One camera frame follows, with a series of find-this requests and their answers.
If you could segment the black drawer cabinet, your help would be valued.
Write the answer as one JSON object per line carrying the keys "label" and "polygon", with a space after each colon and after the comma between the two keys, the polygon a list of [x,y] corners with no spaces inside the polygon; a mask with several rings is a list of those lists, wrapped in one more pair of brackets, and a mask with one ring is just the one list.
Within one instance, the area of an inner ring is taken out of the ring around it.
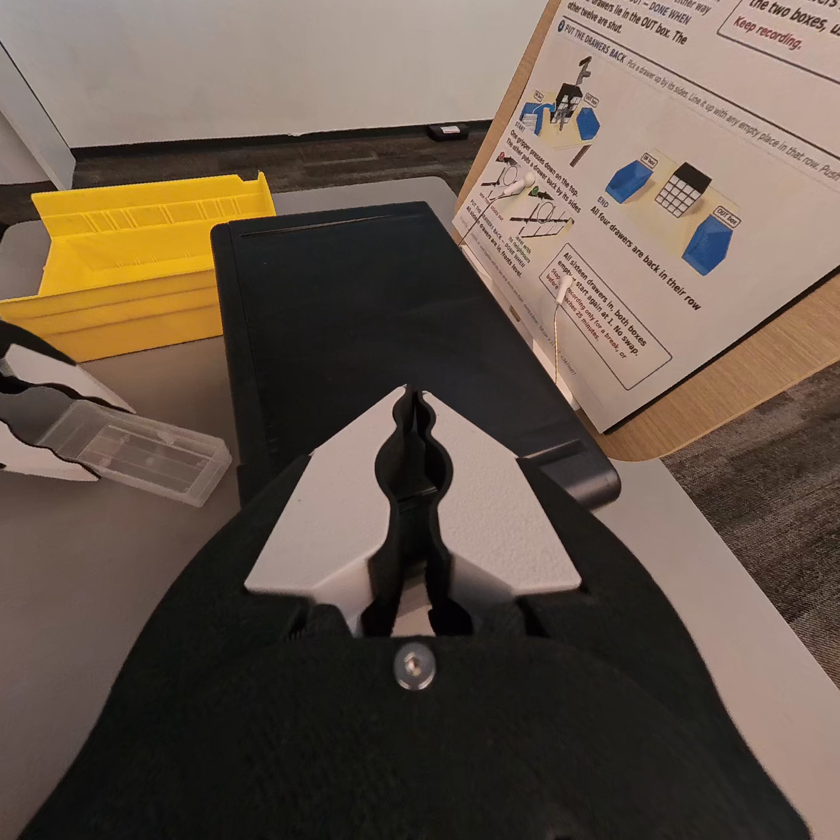
{"label": "black drawer cabinet", "polygon": [[426,203],[210,234],[242,505],[399,385],[433,393],[589,509],[621,480]]}

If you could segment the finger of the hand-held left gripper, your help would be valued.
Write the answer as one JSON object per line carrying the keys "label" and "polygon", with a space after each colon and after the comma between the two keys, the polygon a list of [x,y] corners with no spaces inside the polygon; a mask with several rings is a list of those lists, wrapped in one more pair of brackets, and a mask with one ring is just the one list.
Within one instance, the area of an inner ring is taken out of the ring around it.
{"label": "finger of the hand-held left gripper", "polygon": [[49,448],[27,444],[4,421],[1,421],[1,470],[75,482],[99,480],[88,467],[60,458]]}
{"label": "finger of the hand-held left gripper", "polygon": [[134,409],[69,356],[44,339],[10,322],[1,321],[2,393],[29,387],[57,389],[72,400],[88,400],[127,413]]}

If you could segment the clear plastic drawer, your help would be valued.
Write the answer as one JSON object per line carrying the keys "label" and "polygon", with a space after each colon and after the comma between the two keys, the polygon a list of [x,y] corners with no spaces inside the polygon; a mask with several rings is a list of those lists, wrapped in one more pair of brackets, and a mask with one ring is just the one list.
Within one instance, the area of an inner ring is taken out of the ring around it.
{"label": "clear plastic drawer", "polygon": [[38,445],[101,478],[200,508],[231,466],[223,439],[75,401]]}

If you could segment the yellow plastic bin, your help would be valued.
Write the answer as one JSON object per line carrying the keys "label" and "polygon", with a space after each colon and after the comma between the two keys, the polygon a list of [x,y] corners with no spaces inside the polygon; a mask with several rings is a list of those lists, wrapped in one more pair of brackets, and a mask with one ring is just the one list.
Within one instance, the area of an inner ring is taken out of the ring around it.
{"label": "yellow plastic bin", "polygon": [[50,237],[38,292],[2,319],[78,362],[222,334],[211,230],[274,216],[264,173],[34,193]]}

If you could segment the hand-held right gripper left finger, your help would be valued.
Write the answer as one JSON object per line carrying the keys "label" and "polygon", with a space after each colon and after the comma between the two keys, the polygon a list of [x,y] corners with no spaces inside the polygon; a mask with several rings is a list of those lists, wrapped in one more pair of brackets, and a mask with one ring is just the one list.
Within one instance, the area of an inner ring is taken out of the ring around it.
{"label": "hand-held right gripper left finger", "polygon": [[249,592],[336,606],[357,636],[392,634],[404,581],[392,483],[413,416],[414,391],[399,386],[311,452]]}

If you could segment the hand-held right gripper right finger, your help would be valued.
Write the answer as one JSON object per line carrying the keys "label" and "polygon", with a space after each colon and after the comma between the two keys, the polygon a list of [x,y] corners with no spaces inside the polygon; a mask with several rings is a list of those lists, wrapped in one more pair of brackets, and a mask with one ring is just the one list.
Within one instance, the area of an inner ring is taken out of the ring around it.
{"label": "hand-held right gripper right finger", "polygon": [[434,633],[471,635],[497,606],[580,590],[519,458],[431,392],[416,394],[416,409],[437,487],[425,578]]}

